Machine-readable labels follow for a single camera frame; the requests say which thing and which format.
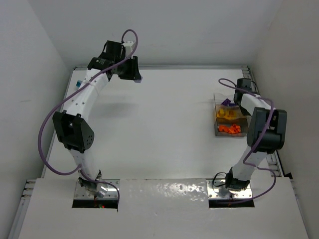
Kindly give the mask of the hollow purple duplo brick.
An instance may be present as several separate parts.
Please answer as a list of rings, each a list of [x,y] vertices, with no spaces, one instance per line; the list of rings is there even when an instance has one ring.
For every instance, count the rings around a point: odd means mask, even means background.
[[[141,83],[142,80],[143,80],[143,78],[141,77],[140,79],[135,79],[134,82],[135,82],[135,83]]]

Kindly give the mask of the clear plastic container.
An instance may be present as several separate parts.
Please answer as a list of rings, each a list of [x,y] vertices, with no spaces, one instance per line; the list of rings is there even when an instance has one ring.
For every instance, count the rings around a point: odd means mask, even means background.
[[[245,137],[255,108],[270,109],[259,95],[245,93],[239,104],[233,95],[214,94],[214,131],[217,137]]]

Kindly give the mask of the yellow-teal duplo brick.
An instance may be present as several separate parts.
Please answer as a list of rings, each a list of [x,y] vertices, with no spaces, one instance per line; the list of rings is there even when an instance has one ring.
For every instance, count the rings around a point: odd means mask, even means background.
[[[225,117],[226,113],[225,113],[225,110],[224,109],[220,109],[218,112],[217,112],[217,117],[218,118],[223,118]]]

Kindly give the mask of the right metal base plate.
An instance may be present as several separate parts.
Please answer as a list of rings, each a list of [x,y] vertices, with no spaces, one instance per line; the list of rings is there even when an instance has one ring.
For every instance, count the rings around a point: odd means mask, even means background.
[[[207,194],[210,200],[246,200],[253,197],[253,193],[250,187],[250,184],[245,190],[233,191],[226,189],[225,179],[215,179],[212,182],[212,179],[206,180],[207,185]]]

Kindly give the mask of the yellow duplo brick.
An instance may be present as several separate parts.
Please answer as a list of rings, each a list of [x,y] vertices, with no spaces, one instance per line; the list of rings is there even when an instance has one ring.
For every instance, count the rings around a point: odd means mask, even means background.
[[[236,113],[236,111],[228,111],[228,112],[227,112],[227,118],[228,118],[228,119],[236,119],[236,118],[237,118],[237,113]]]

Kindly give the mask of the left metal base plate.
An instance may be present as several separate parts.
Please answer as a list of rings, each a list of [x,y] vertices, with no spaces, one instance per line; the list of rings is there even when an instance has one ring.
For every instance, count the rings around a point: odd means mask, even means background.
[[[107,182],[94,184],[82,178],[79,178],[74,191],[74,199],[77,200],[89,200],[89,199],[99,199],[99,200],[110,200],[118,199],[118,190],[120,189],[120,180],[111,179],[102,181]]]

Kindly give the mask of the pile of small orange legos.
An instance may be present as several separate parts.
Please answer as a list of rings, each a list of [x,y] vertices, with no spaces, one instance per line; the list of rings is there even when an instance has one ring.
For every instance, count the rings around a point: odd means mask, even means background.
[[[241,133],[241,126],[237,124],[232,124],[232,125],[220,125],[218,127],[219,132],[224,132],[227,134],[238,134]]]

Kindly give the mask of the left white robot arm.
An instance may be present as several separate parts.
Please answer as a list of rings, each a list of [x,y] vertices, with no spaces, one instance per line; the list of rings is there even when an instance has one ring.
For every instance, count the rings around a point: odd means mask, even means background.
[[[91,109],[113,75],[122,80],[141,82],[138,58],[133,55],[136,47],[134,41],[107,41],[102,53],[88,64],[80,92],[72,97],[71,103],[62,112],[53,114],[57,138],[71,153],[79,167],[80,177],[85,181],[97,181],[100,176],[90,150],[95,137],[88,124]]]

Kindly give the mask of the metal base plate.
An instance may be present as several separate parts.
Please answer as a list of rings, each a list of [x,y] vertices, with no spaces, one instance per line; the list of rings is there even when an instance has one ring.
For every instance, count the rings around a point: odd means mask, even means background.
[[[212,179],[206,180],[207,185],[207,194],[210,200],[246,200],[253,197],[253,193],[250,187],[250,184],[245,190],[233,191],[226,189],[225,179],[215,179],[212,182]]]
[[[79,178],[74,191],[74,199],[77,200],[89,200],[89,199],[99,199],[99,200],[110,200],[118,199],[118,190],[120,189],[120,180],[111,179],[102,181],[107,182],[94,184],[82,178]]]

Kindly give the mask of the light blue duplo brick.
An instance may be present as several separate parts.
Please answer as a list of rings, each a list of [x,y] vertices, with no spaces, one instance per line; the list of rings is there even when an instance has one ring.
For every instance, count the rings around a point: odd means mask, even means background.
[[[76,83],[76,88],[77,88],[77,89],[80,88],[81,85],[82,85],[82,81],[77,81],[77,83]]]

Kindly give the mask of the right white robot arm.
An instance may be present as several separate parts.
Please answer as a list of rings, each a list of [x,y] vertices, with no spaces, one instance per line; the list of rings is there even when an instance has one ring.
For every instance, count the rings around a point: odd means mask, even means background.
[[[260,163],[284,146],[287,112],[275,108],[274,102],[252,90],[252,80],[240,78],[231,86],[235,90],[236,103],[244,116],[250,116],[246,135],[247,148],[239,161],[225,177],[225,187],[230,191],[242,191],[250,184],[253,172],[266,171]]]

